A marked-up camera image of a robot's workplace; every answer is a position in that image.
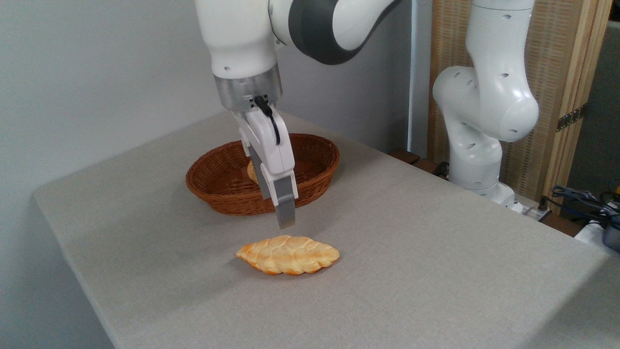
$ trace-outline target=table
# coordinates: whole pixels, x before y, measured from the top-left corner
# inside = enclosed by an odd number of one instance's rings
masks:
[[[44,186],[35,199],[119,348],[617,348],[620,262],[509,209],[282,113],[341,152],[330,189],[280,231],[185,187],[238,139],[224,113]],[[234,253],[286,233],[338,248],[269,276]]]

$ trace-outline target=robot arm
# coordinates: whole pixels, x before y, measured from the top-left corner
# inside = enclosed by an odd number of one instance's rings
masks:
[[[295,160],[274,105],[282,94],[276,47],[325,64],[359,52],[394,0],[195,0],[222,105],[234,112],[264,199],[283,229],[295,222]]]
[[[498,181],[498,140],[526,137],[538,119],[524,61],[533,6],[534,0],[473,0],[466,45],[474,68],[447,68],[433,86],[448,129],[450,181],[516,211],[514,192]]]
[[[394,0],[270,0],[273,33],[329,65],[353,58]]]

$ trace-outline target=wicker basket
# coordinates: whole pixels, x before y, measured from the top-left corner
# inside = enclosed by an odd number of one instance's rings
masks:
[[[338,166],[340,152],[323,137],[290,134],[295,157],[295,180],[299,199],[307,205],[325,193]],[[213,210],[227,215],[255,215],[273,212],[271,199],[263,200],[258,184],[247,175],[250,159],[241,141],[215,148],[201,156],[185,176],[189,190]]]

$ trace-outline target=bread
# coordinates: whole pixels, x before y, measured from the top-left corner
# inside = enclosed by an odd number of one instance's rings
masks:
[[[309,237],[281,235],[243,246],[235,255],[270,275],[299,275],[332,265],[340,252]]]
[[[247,164],[247,175],[254,181],[254,183],[259,183],[259,180],[256,178],[256,170],[254,169],[254,163],[252,160],[250,160],[250,163]]]

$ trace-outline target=wooden panel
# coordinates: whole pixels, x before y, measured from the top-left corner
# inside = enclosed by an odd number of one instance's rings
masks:
[[[567,81],[569,84],[562,101],[564,114],[576,110],[588,100],[610,8],[611,0],[591,1],[582,7],[582,23],[577,30],[577,35],[581,37],[576,38]],[[555,134],[543,195],[550,196],[555,185],[567,185],[581,125],[582,120],[579,120]]]

